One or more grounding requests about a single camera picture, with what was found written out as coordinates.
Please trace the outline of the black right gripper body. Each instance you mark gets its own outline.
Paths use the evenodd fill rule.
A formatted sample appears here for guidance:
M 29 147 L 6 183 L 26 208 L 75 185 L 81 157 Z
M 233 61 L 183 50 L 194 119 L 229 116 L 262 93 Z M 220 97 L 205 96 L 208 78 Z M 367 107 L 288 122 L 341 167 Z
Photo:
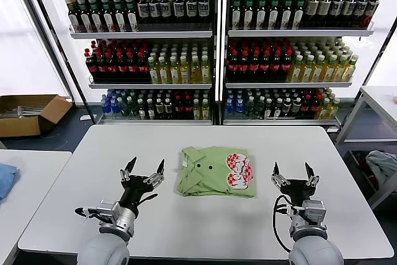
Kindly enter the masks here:
M 306 180 L 288 179 L 287 182 L 280 186 L 280 191 L 289 196 L 293 205 L 301 205 L 304 200 L 310 200 L 310 197 L 314 195 L 314 187 Z

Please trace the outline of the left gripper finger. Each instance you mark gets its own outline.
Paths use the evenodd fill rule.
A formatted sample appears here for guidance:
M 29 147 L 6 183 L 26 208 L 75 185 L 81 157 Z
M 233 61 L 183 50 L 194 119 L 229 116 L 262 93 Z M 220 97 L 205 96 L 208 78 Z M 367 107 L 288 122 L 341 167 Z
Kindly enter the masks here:
M 159 186 L 164 181 L 164 162 L 165 159 L 162 159 L 157 168 L 157 171 L 145 179 L 145 183 L 147 185 Z
M 120 170 L 120 176 L 121 176 L 121 182 L 129 181 L 130 180 L 130 174 L 134 168 L 134 165 L 136 163 L 137 157 L 134 157 L 131 161 L 127 163 L 124 169 Z

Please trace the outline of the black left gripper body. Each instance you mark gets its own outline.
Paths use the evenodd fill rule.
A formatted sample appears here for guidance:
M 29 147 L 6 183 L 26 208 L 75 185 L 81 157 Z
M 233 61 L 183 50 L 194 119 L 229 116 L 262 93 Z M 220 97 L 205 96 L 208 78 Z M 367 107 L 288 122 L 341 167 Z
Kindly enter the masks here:
M 129 209 L 133 213 L 138 213 L 138 206 L 147 200 L 157 196 L 153 193 L 154 187 L 151 184 L 143 182 L 147 176 L 129 176 L 129 180 L 124 180 L 121 185 L 124 189 L 119 200 L 119 205 Z

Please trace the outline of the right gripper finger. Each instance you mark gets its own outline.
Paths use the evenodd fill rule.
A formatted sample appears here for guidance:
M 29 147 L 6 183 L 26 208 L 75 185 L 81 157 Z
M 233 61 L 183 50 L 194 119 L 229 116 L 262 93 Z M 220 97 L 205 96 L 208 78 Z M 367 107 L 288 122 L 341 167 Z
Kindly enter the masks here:
M 280 174 L 279 166 L 277 162 L 274 164 L 273 172 L 271 175 L 271 181 L 276 187 L 282 187 L 290 185 L 290 181 Z
M 308 176 L 308 181 L 306 185 L 316 186 L 319 182 L 319 176 L 315 175 L 313 168 L 308 163 L 305 163 L 305 169 Z

